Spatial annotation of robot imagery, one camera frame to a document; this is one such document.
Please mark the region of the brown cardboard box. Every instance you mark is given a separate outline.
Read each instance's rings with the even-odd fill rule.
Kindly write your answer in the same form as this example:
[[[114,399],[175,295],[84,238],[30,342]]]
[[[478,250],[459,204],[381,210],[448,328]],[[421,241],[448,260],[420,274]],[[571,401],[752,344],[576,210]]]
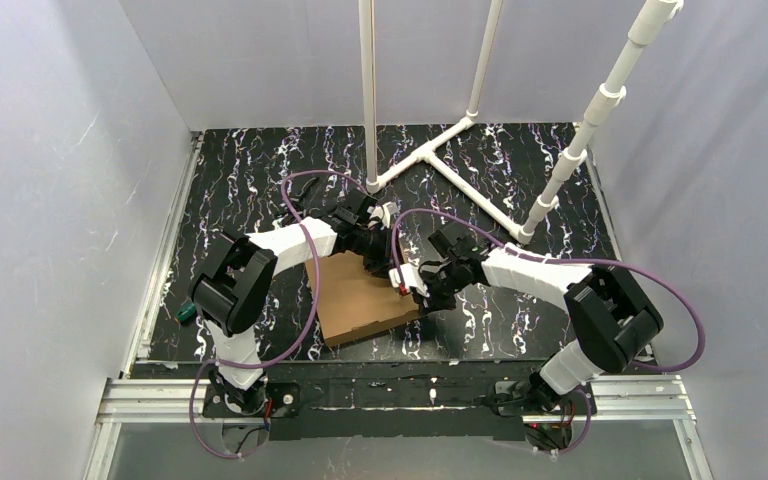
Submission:
[[[309,285],[319,288],[317,317],[327,346],[362,340],[419,318],[413,299],[397,294],[387,278],[366,271],[362,257],[341,253],[319,264],[319,278],[313,261],[305,263],[305,270]]]

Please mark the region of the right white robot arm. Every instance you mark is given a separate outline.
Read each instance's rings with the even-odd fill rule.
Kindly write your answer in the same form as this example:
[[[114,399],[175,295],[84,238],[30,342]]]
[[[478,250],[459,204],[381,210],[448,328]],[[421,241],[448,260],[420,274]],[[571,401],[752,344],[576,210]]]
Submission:
[[[575,338],[528,380],[498,397],[548,409],[603,373],[623,372],[662,331],[663,319],[633,275],[611,265],[567,265],[514,244],[485,247],[455,225],[429,240],[439,261],[403,265],[393,281],[412,293],[421,313],[451,310],[455,296],[483,284],[530,295],[565,312]]]

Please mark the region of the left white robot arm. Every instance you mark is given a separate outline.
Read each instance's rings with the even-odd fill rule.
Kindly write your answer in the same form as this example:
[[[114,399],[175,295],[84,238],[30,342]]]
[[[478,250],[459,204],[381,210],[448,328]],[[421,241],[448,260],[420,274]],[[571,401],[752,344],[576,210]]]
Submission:
[[[208,378],[218,398],[246,416],[266,405],[265,369],[254,326],[273,278],[308,261],[350,252],[382,277],[392,267],[389,240],[398,207],[354,189],[322,213],[267,232],[223,232],[194,275],[189,297],[213,338],[216,366]]]

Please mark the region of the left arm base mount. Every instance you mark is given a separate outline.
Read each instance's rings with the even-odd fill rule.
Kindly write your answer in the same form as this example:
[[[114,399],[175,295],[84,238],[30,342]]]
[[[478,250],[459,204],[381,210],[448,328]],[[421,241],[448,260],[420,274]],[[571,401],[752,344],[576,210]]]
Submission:
[[[208,371],[208,381],[201,403],[203,418],[257,419],[268,428],[271,420],[294,418],[301,410],[301,388],[297,383],[271,382],[261,377],[243,390],[217,370]]]

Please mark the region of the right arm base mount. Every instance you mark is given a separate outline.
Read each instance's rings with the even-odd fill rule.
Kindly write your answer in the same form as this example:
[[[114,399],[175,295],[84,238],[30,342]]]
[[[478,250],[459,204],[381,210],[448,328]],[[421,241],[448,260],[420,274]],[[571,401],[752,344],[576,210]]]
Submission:
[[[538,373],[526,380],[498,381],[474,401],[500,417],[549,415],[557,410],[559,419],[544,423],[526,423],[526,441],[534,453],[558,456],[576,449],[589,433],[594,401],[588,384],[570,392],[555,392]]]

